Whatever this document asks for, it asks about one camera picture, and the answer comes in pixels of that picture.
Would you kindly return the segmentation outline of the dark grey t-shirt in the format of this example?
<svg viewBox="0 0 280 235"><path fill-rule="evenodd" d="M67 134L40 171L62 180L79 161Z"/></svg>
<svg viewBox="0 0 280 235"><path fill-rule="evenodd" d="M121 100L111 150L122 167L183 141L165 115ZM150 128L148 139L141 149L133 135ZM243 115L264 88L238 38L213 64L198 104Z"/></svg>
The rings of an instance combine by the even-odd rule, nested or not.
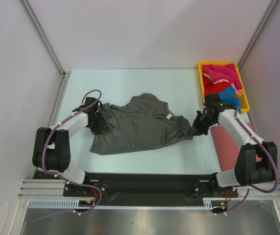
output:
<svg viewBox="0 0 280 235"><path fill-rule="evenodd" d="M134 96L124 106L105 103L101 113L108 128L94 137L91 152L98 155L155 150L193 138L189 121L153 94Z"/></svg>

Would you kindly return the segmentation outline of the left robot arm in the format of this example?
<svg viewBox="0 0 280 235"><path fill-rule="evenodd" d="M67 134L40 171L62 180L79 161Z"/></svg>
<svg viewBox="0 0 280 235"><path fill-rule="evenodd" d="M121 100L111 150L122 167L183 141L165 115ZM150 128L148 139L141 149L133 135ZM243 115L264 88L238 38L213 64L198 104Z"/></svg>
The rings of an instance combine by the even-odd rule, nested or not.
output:
<svg viewBox="0 0 280 235"><path fill-rule="evenodd" d="M87 97L64 121L41 127L36 132L33 165L75 183L75 191L82 196L89 194L92 186L85 180L86 172L71 161L70 139L83 128L89 128L93 135L104 133L108 126L101 114L102 109L99 99Z"/></svg>

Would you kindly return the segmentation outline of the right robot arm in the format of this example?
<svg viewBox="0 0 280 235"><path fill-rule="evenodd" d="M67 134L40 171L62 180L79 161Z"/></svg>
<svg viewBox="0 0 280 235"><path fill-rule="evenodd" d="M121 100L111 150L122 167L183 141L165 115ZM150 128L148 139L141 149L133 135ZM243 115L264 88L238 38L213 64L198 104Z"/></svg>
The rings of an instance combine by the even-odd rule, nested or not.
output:
<svg viewBox="0 0 280 235"><path fill-rule="evenodd" d="M240 118L241 106L223 102L218 93L205 96L204 101L205 108L197 111L187 135L207 135L210 127L219 124L239 148L235 167L215 174L215 181L209 184L210 193L221 196L227 187L252 187L263 193L274 192L279 184L276 144L266 142Z"/></svg>

